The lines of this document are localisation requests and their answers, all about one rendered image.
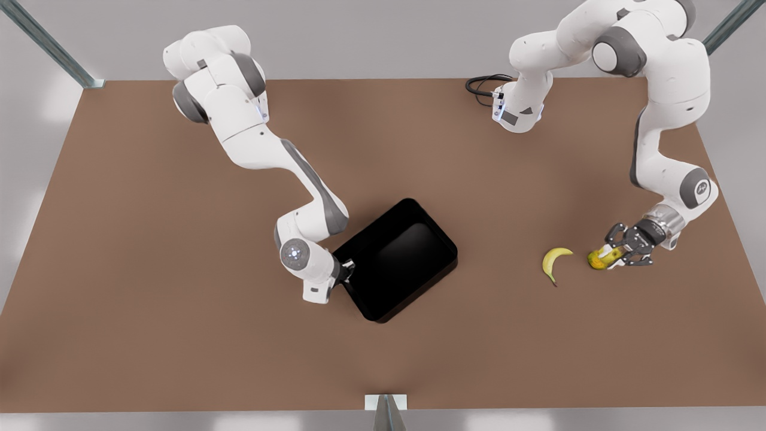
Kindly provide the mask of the silver frame post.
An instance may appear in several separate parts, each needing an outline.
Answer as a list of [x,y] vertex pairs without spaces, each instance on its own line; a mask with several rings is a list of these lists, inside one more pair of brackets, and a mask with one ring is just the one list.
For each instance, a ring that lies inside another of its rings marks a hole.
[[0,10],[84,89],[104,87],[92,77],[17,0],[0,0]]
[[405,394],[367,394],[364,409],[375,410],[373,431],[407,431],[400,412],[408,409]]
[[764,4],[766,0],[740,0],[738,5],[703,40],[707,55],[711,56]]

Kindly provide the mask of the black rectangular storage box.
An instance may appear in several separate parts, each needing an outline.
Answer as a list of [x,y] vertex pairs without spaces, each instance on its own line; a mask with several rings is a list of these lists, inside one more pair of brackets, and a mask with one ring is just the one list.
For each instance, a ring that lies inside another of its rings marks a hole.
[[458,248],[415,200],[400,200],[333,255],[362,316],[384,324],[457,267]]

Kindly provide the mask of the yellow banana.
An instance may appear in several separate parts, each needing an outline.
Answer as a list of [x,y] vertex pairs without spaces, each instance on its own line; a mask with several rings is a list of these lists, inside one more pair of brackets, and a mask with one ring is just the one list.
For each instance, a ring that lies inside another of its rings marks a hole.
[[570,249],[564,247],[552,248],[545,254],[542,260],[542,270],[548,276],[553,286],[557,286],[557,281],[553,274],[556,259],[560,256],[571,256],[572,254],[573,252]]

